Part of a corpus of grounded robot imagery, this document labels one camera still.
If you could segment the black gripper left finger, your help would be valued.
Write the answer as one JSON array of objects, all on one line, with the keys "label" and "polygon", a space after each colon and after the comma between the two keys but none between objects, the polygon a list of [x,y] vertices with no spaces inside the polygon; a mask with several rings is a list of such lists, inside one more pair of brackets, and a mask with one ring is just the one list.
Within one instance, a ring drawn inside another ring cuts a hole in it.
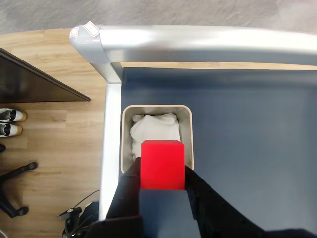
[{"label": "black gripper left finger", "polygon": [[139,215],[141,158],[120,177],[106,219],[134,217]]}]

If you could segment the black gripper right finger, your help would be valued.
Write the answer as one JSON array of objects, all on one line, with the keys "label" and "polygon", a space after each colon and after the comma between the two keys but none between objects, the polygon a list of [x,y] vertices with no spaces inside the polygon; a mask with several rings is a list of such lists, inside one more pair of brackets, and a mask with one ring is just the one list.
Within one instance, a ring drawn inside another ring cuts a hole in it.
[{"label": "black gripper right finger", "polygon": [[265,237],[263,229],[230,205],[188,166],[185,166],[185,190],[202,238]]}]

